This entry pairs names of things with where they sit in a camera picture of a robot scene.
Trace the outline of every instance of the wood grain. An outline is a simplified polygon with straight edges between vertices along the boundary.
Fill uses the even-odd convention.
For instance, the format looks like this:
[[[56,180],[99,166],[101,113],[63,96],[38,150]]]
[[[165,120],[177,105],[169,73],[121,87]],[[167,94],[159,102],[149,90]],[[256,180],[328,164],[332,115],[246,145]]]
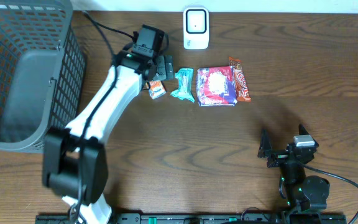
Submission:
[[[160,212],[240,213],[282,207],[279,170],[256,159],[260,131],[283,148],[305,124],[320,143],[311,166],[358,183],[358,15],[211,13],[206,50],[184,50],[182,15],[170,12],[92,12],[100,23],[126,32],[142,24],[169,33],[175,70],[243,60],[251,103],[201,108],[169,94],[146,91],[127,107],[106,146],[111,205]],[[80,13],[73,28],[88,55],[84,108],[110,63],[105,43]],[[130,40],[105,32],[117,52]],[[168,92],[177,81],[165,82]],[[42,187],[42,156],[0,151],[0,222],[33,223],[38,213],[67,206]],[[330,212],[350,220],[358,191],[328,177]]]

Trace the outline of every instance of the small packet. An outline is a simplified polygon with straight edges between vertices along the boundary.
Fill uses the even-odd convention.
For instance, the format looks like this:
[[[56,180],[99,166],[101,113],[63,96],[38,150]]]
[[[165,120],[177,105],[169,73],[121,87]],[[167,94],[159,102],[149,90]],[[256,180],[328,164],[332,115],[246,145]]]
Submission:
[[[246,77],[242,72],[240,59],[234,59],[229,57],[229,65],[233,66],[234,79],[236,81],[236,93],[238,101],[251,102],[251,97],[249,96],[248,86],[246,82]]]
[[[233,67],[201,68],[197,71],[197,97],[200,106],[234,106]]]
[[[194,70],[192,68],[181,68],[175,73],[175,78],[179,80],[179,87],[177,90],[171,92],[173,97],[179,98],[180,100],[190,100],[194,103],[195,100],[191,94],[193,71]]]
[[[149,94],[153,100],[166,94],[165,88],[161,81],[151,81],[149,82],[149,87]]]

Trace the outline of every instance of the laundry basket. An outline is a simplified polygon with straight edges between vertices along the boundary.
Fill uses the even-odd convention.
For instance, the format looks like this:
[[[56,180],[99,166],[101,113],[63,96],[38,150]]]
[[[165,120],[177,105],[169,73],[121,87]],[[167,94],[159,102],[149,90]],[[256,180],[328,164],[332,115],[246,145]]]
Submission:
[[[0,0],[0,149],[42,152],[77,113],[85,56],[70,0]]]

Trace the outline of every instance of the pink and purple package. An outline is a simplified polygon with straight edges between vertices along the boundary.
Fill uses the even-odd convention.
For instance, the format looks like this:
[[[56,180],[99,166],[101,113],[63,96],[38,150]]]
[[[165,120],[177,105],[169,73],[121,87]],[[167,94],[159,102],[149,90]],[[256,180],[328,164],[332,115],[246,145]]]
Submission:
[[[233,67],[200,68],[197,71],[197,97],[200,106],[236,105]]]

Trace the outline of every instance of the white wall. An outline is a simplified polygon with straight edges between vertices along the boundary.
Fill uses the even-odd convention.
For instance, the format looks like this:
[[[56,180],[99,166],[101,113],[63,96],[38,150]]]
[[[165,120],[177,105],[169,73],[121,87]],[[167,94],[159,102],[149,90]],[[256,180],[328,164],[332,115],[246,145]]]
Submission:
[[[358,13],[358,0],[71,0],[76,10]]]

